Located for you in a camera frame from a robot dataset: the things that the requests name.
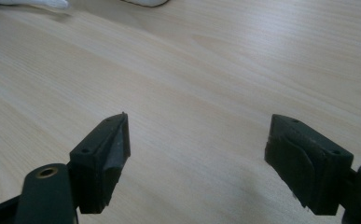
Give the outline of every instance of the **wood grain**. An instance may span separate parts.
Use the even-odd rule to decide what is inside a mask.
[[[122,111],[132,157],[81,223],[340,223],[303,209],[263,154],[277,113],[361,165],[361,1],[0,7],[0,202]]]

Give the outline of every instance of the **light wood surface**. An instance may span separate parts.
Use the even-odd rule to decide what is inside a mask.
[[[122,111],[132,156],[80,223],[340,223],[303,209],[263,155],[277,113],[361,165],[361,1],[0,7],[0,202]]]

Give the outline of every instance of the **hole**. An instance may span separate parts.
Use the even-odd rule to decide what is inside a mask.
[[[48,178],[50,176],[56,175],[56,173],[58,173],[58,168],[49,167],[49,168],[46,168],[46,169],[40,171],[39,173],[37,173],[36,177],[43,179],[43,178]]]

